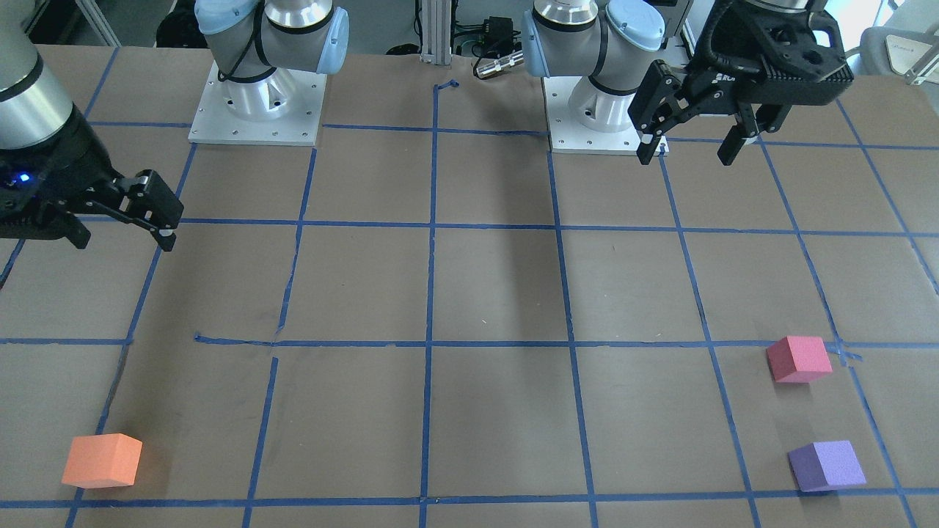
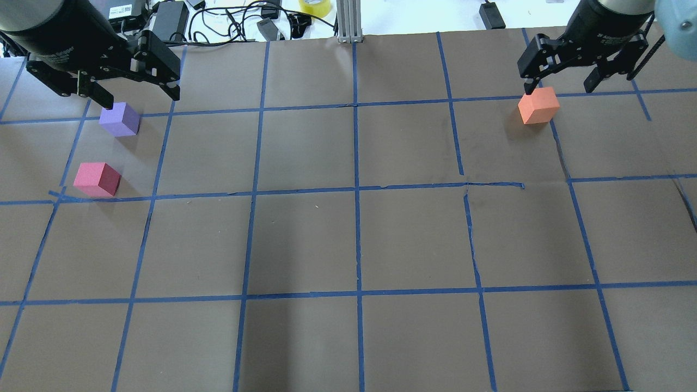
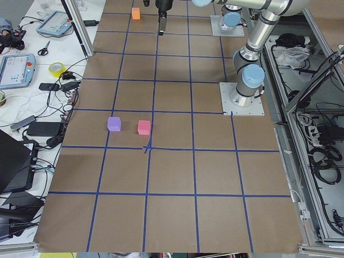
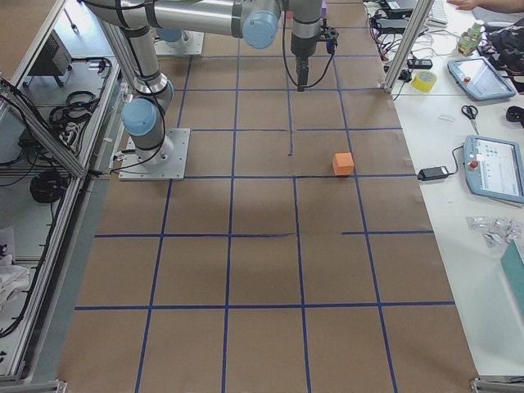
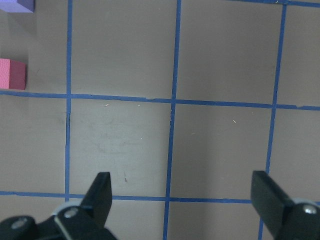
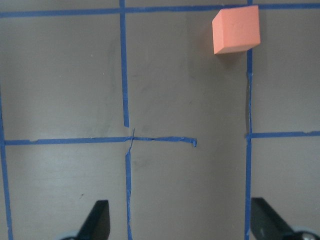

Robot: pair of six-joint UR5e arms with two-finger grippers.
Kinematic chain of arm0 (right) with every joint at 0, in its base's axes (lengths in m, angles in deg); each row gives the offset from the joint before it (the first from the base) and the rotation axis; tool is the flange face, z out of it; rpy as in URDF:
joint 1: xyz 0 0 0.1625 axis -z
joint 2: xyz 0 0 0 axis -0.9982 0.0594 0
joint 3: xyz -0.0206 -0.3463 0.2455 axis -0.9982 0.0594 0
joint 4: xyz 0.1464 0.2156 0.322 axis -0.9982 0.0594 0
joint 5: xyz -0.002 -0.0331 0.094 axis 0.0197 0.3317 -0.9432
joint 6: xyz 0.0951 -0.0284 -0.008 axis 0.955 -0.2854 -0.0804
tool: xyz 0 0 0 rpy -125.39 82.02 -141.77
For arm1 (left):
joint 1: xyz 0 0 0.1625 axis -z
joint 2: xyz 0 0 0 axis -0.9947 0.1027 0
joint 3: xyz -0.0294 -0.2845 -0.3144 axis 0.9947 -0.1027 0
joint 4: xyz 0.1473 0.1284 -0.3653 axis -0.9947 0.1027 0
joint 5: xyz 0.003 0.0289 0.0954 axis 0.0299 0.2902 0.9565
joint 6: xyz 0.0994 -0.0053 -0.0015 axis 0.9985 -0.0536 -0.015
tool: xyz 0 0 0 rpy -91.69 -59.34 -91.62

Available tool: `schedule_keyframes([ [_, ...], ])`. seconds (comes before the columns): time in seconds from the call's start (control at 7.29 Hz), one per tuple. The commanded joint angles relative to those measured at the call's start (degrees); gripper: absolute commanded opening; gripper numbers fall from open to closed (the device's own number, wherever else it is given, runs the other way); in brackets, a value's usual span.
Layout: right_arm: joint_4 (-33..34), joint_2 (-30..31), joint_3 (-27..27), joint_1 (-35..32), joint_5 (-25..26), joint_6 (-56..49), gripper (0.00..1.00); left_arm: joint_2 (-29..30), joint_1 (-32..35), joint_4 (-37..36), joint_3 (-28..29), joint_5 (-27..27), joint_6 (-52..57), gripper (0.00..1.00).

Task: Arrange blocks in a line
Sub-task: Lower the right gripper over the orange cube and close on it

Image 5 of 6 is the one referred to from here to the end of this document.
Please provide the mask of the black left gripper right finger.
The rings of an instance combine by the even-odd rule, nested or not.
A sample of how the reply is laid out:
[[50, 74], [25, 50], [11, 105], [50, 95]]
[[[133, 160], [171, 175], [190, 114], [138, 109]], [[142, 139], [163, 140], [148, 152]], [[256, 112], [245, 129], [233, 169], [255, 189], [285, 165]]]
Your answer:
[[320, 238], [320, 206], [291, 198], [265, 171], [252, 172], [250, 199], [274, 240]]

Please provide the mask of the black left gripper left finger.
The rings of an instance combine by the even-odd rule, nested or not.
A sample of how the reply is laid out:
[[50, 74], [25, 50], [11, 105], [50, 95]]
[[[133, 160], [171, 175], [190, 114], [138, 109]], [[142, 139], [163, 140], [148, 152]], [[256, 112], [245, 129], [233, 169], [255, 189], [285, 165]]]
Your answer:
[[36, 223], [29, 215], [0, 222], [2, 240], [115, 240], [105, 227], [112, 206], [109, 172], [100, 172], [79, 205], [67, 205], [47, 220]]

